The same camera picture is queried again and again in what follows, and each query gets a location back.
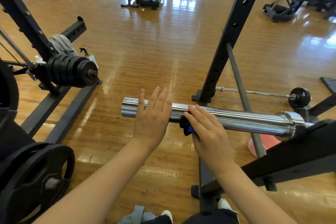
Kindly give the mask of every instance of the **hand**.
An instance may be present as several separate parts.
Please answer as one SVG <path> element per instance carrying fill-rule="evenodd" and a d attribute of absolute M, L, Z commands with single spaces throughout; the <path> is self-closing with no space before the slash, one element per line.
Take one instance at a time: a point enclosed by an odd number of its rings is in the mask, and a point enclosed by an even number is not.
<path fill-rule="evenodd" d="M 173 103 L 173 96 L 167 95 L 167 88 L 160 95 L 159 90 L 157 86 L 145 109 L 145 90 L 141 89 L 135 116 L 133 137 L 140 139 L 150 152 L 156 149 L 166 133 Z"/>
<path fill-rule="evenodd" d="M 196 105 L 188 107 L 185 117 L 197 135 L 193 134 L 195 150 L 206 166 L 216 176 L 234 165 L 233 151 L 228 135 L 217 117 Z"/>

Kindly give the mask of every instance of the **person's right hand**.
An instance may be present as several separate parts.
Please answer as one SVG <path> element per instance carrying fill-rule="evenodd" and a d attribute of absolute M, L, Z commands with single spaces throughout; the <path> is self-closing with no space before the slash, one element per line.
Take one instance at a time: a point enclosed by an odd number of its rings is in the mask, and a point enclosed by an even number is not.
<path fill-rule="evenodd" d="M 193 134 L 195 150 L 206 166 L 216 176 L 234 165 L 233 151 L 228 135 L 217 117 L 196 105 L 188 107 L 185 117 L 197 135 Z"/>

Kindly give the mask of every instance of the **cable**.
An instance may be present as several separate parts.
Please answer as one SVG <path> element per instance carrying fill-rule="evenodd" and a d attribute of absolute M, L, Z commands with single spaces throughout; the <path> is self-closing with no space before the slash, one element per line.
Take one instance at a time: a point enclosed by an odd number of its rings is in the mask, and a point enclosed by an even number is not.
<path fill-rule="evenodd" d="M 2 44 L 2 42 L 0 42 L 0 45 L 23 67 L 25 68 L 19 60 L 17 60 L 17 58 L 14 57 L 14 55 Z"/>

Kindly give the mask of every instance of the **person's left hand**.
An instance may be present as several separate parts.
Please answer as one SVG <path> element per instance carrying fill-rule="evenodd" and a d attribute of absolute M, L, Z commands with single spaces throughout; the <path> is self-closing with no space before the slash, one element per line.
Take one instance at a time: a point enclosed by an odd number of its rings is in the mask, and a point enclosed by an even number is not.
<path fill-rule="evenodd" d="M 159 94 L 157 86 L 150 97 L 145 109 L 145 90 L 140 90 L 139 103 L 135 116 L 135 129 L 133 137 L 141 140 L 152 152 L 161 143 L 168 126 L 173 103 L 173 95 L 168 95 L 164 88 Z"/>

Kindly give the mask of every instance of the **white sneaker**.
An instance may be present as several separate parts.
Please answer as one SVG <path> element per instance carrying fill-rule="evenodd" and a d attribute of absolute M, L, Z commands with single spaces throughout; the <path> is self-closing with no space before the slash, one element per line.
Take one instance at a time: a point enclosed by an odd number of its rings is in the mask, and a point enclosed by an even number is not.
<path fill-rule="evenodd" d="M 221 198 L 218 201 L 217 208 L 218 209 L 229 209 L 229 210 L 233 211 L 232 208 L 231 208 L 231 206 L 229 205 L 228 201 L 226 201 L 223 198 Z"/>
<path fill-rule="evenodd" d="M 173 224 L 173 216 L 171 215 L 171 212 L 168 211 L 168 210 L 164 210 L 161 215 L 168 215 L 168 217 L 170 218 L 171 220 L 171 224 Z"/>

